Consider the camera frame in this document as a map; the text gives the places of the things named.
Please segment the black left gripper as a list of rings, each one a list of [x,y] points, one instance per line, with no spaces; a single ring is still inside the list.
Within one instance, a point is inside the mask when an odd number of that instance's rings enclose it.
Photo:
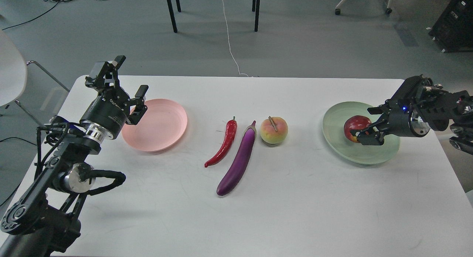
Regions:
[[[111,139],[117,138],[125,123],[137,125],[147,111],[148,85],[140,85],[133,99],[120,87],[118,69],[125,60],[124,55],[119,55],[112,61],[96,62],[85,77],[85,87],[96,90],[98,96],[81,117],[81,126],[98,124],[108,131]],[[130,106],[135,106],[131,113]]]

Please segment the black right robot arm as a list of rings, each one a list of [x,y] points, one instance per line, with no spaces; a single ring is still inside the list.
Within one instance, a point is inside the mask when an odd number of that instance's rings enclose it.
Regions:
[[[352,128],[350,134],[363,145],[381,146],[385,136],[424,137],[429,131],[451,129],[450,144],[472,154],[472,96],[467,91],[451,93],[422,75],[404,80],[395,94],[369,114],[380,117],[364,128]]]

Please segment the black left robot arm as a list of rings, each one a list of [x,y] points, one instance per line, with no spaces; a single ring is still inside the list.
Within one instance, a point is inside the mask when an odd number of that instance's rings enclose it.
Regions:
[[[120,87],[118,70],[125,59],[120,55],[95,63],[85,86],[98,95],[78,123],[56,116],[37,128],[37,142],[44,131],[52,148],[38,157],[33,183],[1,219],[1,230],[8,235],[2,257],[66,252],[81,235],[78,217],[86,198],[124,183],[123,173],[94,169],[85,159],[97,155],[104,140],[116,139],[125,124],[137,125],[147,111],[147,85],[141,85],[134,97]]]

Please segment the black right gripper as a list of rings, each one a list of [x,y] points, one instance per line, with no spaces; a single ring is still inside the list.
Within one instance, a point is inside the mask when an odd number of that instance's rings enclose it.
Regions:
[[[355,126],[356,141],[362,145],[382,146],[385,134],[399,137],[424,137],[430,130],[418,111],[410,104],[386,100],[384,104],[367,108],[368,114],[382,123]]]

